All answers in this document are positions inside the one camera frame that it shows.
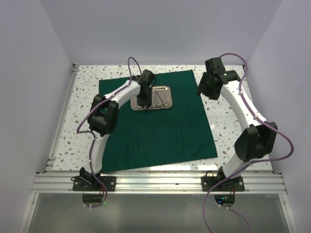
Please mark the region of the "steel fine-point tweezers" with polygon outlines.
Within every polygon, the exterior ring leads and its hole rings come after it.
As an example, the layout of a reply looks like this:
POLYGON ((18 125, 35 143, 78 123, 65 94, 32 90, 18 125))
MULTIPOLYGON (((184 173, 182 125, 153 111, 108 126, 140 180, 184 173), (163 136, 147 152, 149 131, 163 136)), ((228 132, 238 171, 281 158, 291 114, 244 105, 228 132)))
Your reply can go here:
POLYGON ((156 108, 157 105, 157 97, 155 91, 152 91, 152 108, 156 108))

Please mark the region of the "steel instrument tray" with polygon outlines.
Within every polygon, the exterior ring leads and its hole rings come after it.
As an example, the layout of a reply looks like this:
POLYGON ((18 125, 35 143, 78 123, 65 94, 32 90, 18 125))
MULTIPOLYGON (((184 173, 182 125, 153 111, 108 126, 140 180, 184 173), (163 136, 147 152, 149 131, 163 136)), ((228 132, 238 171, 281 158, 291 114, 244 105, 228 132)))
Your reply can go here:
MULTIPOLYGON (((160 91, 163 91, 166 95, 166 99, 169 103, 169 106, 168 107, 163 107, 163 108, 152 108, 152 105, 149 107, 149 109, 147 110, 164 110, 164 109, 169 109, 173 106, 173 99, 172 99, 172 94, 171 94, 171 89, 169 86, 166 86, 166 85, 161 85, 161 86, 154 86, 152 88, 153 91, 157 91, 158 93, 160 91)), ((131 106, 131 109, 134 110, 134 111, 139 111, 138 110, 138 104, 137 104, 137 97, 133 97, 131 98, 131 101, 130 101, 130 106, 131 106)))

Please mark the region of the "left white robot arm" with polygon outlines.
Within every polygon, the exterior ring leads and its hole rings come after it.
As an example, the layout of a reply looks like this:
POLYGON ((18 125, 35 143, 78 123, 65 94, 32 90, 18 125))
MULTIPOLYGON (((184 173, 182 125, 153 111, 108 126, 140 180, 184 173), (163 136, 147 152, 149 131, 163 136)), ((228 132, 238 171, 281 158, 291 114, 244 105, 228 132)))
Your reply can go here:
POLYGON ((102 158, 109 136, 118 122, 118 111, 131 98, 136 97, 138 106, 148 109, 152 105, 152 83, 156 79, 154 73, 144 70, 142 74, 131 76, 122 86, 111 93, 97 94, 92 102, 90 112, 83 119, 89 124, 93 141, 88 156, 88 166, 80 169, 79 175, 89 190, 97 190, 101 185, 99 174, 102 170, 102 158))

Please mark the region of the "green surgical cloth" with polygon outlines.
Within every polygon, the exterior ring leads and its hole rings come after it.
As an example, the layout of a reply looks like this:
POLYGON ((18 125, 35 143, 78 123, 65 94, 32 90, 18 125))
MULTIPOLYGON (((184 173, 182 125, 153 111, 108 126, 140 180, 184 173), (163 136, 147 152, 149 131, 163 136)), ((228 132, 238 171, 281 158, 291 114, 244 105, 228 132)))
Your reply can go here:
POLYGON ((125 103, 104 149, 103 172, 217 157, 193 71, 157 74, 156 84, 171 89, 172 106, 135 111, 125 103))

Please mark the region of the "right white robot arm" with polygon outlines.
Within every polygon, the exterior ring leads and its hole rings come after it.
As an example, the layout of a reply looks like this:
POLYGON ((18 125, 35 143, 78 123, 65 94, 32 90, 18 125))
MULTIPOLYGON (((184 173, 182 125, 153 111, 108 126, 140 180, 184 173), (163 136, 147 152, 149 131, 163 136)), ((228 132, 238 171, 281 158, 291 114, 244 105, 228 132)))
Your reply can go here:
POLYGON ((223 97, 238 119, 242 133, 234 144, 234 155, 218 170, 216 184, 221 190, 228 190, 234 178, 241 175, 245 165, 258 161, 272 152, 277 125, 267 122, 257 112, 253 103, 242 88, 242 81, 234 70, 227 71, 220 57, 205 61, 203 73, 196 93, 218 100, 223 97))

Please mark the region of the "steel blunt tweezers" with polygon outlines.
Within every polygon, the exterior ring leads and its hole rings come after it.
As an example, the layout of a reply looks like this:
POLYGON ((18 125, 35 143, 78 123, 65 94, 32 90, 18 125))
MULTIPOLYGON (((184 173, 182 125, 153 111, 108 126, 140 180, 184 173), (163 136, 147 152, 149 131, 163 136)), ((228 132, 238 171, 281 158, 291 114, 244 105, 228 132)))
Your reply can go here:
POLYGON ((147 110, 147 109, 149 109, 148 105, 138 106, 138 110, 147 110))

